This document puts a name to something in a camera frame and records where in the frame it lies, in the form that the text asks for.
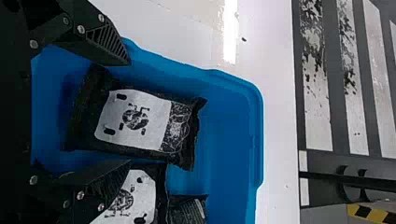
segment metal rod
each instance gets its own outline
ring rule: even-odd
[[[396,193],[396,180],[312,172],[300,172],[300,178],[327,180],[358,189],[374,189]]]

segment white label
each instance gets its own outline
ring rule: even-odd
[[[131,170],[113,204],[91,224],[152,223],[155,199],[155,181],[142,170]]]
[[[117,145],[159,150],[171,106],[171,101],[142,91],[111,91],[95,137]]]

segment white stripe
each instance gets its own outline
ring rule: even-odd
[[[300,202],[301,206],[309,205],[308,179],[300,178]]]
[[[337,0],[350,153],[369,155],[352,0]]]
[[[383,157],[396,159],[396,129],[390,99],[380,12],[371,1],[364,0],[363,3],[381,152]]]
[[[332,151],[328,79],[321,4],[301,0],[306,147]]]
[[[306,151],[300,150],[298,152],[300,171],[308,171],[308,159],[306,158]]]

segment black stripe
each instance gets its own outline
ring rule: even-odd
[[[332,151],[349,154],[347,106],[344,91],[344,71],[341,62],[341,44],[337,15],[337,1],[322,1],[326,64],[329,82]]]
[[[358,211],[355,213],[356,217],[367,218],[371,212],[371,208],[365,206],[359,206]]]
[[[395,224],[396,223],[396,214],[388,213],[385,219],[382,221],[383,223]]]
[[[366,119],[367,142],[369,154],[374,158],[381,158],[378,123],[376,119],[373,80],[371,74],[370,56],[367,44],[367,33],[364,19],[362,0],[353,1],[356,26],[356,40],[358,45],[359,64],[361,67],[361,88]]]
[[[304,75],[303,75],[303,38],[300,27],[300,1],[292,2],[293,39],[294,39],[294,71],[295,94],[297,109],[297,148],[306,149],[305,133],[305,104],[304,104]]]
[[[381,24],[382,24],[382,36],[384,39],[384,50],[388,68],[388,79],[389,79],[389,88],[390,88],[390,99],[392,102],[392,110],[393,110],[393,121],[395,122],[396,127],[396,64],[394,59],[394,50],[393,50],[393,42],[392,42],[392,34],[390,30],[390,21],[389,14],[387,10],[381,10]]]

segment black bag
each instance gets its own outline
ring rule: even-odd
[[[206,224],[207,195],[170,195],[168,224]]]
[[[161,224],[167,216],[166,164],[133,165],[105,212],[91,224]]]
[[[162,160],[191,171],[205,103],[136,90],[93,65],[75,101],[64,150]]]

